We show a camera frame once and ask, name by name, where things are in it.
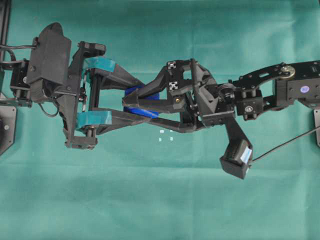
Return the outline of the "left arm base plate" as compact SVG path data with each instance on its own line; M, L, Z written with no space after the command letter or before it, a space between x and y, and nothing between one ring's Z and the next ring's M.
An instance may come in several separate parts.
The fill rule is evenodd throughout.
M15 142L17 109L13 106L0 107L0 154Z

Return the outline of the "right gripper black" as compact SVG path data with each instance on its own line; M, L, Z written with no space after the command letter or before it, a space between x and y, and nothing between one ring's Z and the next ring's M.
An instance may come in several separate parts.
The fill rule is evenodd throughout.
M191 79L184 72L191 72ZM144 99L164 89L173 98ZM191 107L201 128L229 125L235 121L235 91L232 83L217 84L210 71L194 58L168 61L153 81L137 90L136 96L122 98L122 105L160 113L183 112L185 99L193 96Z

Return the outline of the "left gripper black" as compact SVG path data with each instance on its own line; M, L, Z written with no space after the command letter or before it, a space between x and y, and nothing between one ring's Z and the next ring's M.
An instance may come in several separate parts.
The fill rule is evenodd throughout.
M88 126L97 126L101 135L116 129L147 123L178 133L192 133L200 130L200 122L195 118L191 122L173 121L165 118L150 118L130 112L113 109L98 109L78 112L80 88L86 88L94 77L102 77L101 90L126 90L143 83L127 72L114 60L104 57L106 46L99 43L81 41L78 50L68 67L67 79L62 90L58 90L58 112L63 122L65 146L82 150L92 150L97 144L94 130L85 130L85 136L75 136L75 130Z

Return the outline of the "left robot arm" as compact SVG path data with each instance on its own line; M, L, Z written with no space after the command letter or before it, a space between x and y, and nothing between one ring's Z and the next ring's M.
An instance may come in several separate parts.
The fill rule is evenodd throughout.
M175 132L198 130L201 122L191 108L194 61L175 61L165 66L150 84L143 84L113 60L104 58L106 47L80 42L70 56L71 43L38 40L30 46L30 59L16 60L14 48L3 69L12 72L14 97L1 105L31 107L52 103L62 118L65 145L93 149L97 136L143 123Z

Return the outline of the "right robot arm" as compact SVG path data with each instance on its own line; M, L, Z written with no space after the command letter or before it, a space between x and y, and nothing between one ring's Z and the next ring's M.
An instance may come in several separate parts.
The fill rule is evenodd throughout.
M176 132L193 132L224 125L236 116L254 120L267 111L280 111L299 101L320 106L320 63L280 63L217 83L195 59L169 61L147 85L122 99L129 108L179 113L178 122L154 118L151 124Z

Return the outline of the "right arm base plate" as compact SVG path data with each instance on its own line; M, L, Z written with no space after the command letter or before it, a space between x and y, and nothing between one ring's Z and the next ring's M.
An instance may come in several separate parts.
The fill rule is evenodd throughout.
M315 135L316 135L316 144L320 147L320 109L315 109L313 111L314 117L314 126L316 128Z

